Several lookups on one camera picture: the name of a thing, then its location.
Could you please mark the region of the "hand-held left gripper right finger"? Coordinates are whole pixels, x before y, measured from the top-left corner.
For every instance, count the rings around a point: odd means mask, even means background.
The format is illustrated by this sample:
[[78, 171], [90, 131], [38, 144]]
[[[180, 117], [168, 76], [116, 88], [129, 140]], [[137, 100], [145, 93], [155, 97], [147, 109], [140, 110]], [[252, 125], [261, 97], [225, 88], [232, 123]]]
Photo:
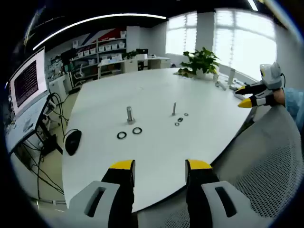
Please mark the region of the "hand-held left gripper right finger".
[[201, 160], [185, 160], [191, 228], [243, 228], [252, 220], [250, 200]]

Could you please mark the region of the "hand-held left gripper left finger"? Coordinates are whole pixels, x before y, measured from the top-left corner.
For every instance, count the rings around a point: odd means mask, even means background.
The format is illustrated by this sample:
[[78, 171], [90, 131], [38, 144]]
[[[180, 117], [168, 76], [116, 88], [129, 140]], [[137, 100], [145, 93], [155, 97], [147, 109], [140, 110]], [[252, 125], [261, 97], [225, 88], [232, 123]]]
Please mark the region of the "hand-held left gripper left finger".
[[70, 201], [68, 212], [76, 227], [130, 228], [134, 203], [135, 160], [109, 167], [101, 181], [93, 181]]

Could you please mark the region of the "person's right hand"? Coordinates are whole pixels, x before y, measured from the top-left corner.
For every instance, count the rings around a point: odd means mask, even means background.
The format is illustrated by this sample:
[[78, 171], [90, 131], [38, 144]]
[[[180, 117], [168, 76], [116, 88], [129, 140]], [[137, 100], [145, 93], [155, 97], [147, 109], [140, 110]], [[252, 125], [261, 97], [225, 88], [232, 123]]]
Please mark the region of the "person's right hand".
[[276, 103], [285, 106], [285, 94], [282, 88], [275, 90], [273, 95]]

